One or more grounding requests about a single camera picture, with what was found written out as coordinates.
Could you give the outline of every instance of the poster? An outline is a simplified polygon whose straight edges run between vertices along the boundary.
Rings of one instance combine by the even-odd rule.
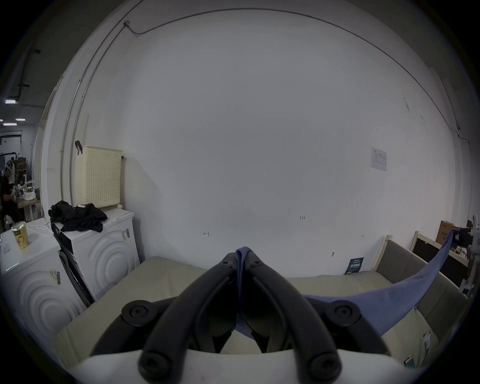
[[[363,257],[359,257],[357,259],[351,259],[350,263],[348,263],[348,268],[345,274],[351,275],[352,273],[357,273],[360,270],[362,263],[363,263]]]

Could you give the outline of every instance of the person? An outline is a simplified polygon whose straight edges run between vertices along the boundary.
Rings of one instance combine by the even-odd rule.
[[[1,221],[2,227],[4,226],[3,218],[5,215],[8,215],[12,218],[14,223],[19,221],[24,221],[24,215],[18,209],[17,203],[15,202],[15,193],[12,193],[12,185],[10,184],[10,176],[12,170],[6,166],[3,172],[3,178],[0,185],[0,200],[1,200]]]

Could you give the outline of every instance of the headboard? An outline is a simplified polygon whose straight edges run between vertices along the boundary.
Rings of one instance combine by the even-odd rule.
[[[373,270],[394,284],[416,274],[426,265],[426,261],[391,239],[391,236],[385,238]],[[458,291],[458,287],[439,273],[418,303],[417,309],[438,339],[442,340],[457,323],[467,301],[467,297]]]

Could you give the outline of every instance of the washing machine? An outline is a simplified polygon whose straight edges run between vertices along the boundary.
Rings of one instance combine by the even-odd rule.
[[[52,223],[62,249],[83,280],[93,301],[139,265],[133,235],[133,212],[120,208],[102,208],[107,215],[102,232],[61,232],[60,223]]]
[[[60,245],[44,218],[27,223],[29,245],[21,250],[12,230],[0,235],[1,287],[21,329],[50,350],[53,337],[86,305],[60,257]]]

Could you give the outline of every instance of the cardboard box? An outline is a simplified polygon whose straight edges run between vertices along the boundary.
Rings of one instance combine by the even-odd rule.
[[[454,224],[442,220],[440,222],[440,228],[438,228],[437,240],[435,241],[439,244],[443,244],[450,231],[459,229],[460,227],[456,227]]]

